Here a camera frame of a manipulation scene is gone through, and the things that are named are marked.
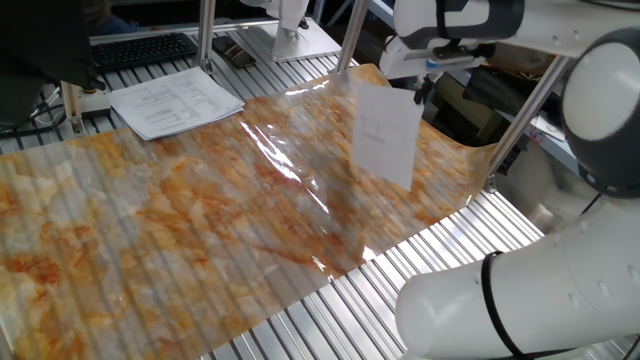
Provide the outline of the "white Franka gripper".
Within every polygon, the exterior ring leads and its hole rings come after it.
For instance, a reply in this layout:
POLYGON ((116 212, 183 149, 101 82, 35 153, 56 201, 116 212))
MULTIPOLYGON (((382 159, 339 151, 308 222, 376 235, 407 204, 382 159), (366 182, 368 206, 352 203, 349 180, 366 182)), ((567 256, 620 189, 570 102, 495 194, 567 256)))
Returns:
MULTIPOLYGON (((429 73, 427 60, 433 56, 433 48, 412 50, 401 38, 388 38, 382 52, 379 68, 388 79, 425 76, 429 73)), ((429 76, 418 78, 414 102, 426 104, 433 90, 433 81, 429 76)))

